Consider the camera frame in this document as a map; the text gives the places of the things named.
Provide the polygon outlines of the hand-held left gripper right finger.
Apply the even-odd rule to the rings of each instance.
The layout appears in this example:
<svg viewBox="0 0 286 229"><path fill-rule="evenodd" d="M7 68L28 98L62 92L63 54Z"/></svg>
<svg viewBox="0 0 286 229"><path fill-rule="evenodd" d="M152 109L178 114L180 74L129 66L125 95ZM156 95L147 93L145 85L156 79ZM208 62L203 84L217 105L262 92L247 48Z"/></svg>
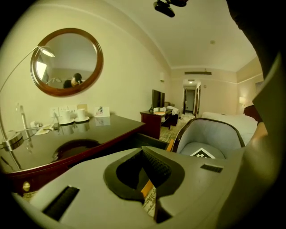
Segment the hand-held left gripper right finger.
<svg viewBox="0 0 286 229"><path fill-rule="evenodd" d="M150 229L224 229L245 214L239 173L243 149L229 159L198 158L143 147L165 169L156 189L156 219Z"/></svg>

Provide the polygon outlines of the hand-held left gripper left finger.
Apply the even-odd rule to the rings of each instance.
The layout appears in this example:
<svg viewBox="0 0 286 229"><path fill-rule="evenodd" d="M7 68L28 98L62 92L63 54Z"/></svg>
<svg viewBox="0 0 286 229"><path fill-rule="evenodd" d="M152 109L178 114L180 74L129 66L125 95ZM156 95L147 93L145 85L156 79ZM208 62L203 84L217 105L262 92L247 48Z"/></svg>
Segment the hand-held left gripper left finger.
<svg viewBox="0 0 286 229"><path fill-rule="evenodd" d="M12 196L20 208L44 229L148 229L156 222L143 209L142 203L119 198L105 184L104 171L112 162L138 148L77 164L43 186L27 202L21 196ZM62 217L56 221L44 214L44 209L66 187L79 189Z"/></svg>

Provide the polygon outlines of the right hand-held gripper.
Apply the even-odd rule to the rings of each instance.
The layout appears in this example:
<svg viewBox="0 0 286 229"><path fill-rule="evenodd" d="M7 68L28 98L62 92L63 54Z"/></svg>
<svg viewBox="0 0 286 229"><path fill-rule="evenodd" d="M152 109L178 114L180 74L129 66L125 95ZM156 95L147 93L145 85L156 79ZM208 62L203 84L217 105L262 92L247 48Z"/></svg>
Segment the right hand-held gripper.
<svg viewBox="0 0 286 229"><path fill-rule="evenodd" d="M190 155L191 157L199 157L199 158L212 158L215 159L215 156L213 156L211 153L206 151L204 148L200 148L194 153Z"/></svg>

